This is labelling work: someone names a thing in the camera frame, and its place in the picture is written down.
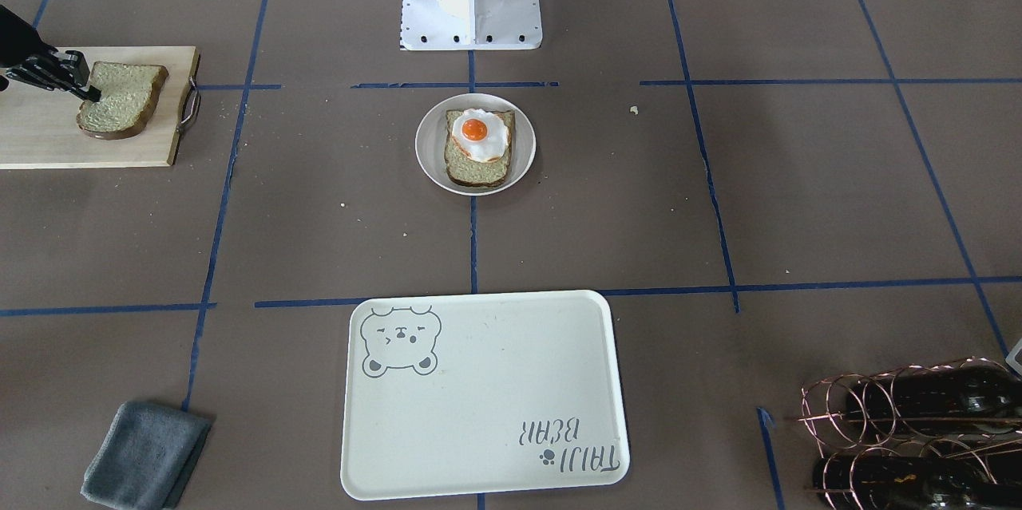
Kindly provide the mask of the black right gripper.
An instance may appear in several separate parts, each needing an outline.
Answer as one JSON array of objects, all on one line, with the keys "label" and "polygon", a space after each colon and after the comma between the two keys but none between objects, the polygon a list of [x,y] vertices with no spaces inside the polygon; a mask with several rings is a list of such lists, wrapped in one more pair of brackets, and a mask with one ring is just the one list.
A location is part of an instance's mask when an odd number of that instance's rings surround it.
[{"label": "black right gripper", "polygon": [[77,51],[45,43],[32,24],[1,6],[1,66],[5,77],[41,89],[62,89],[83,101],[98,102],[101,91],[87,85],[87,63]]}]

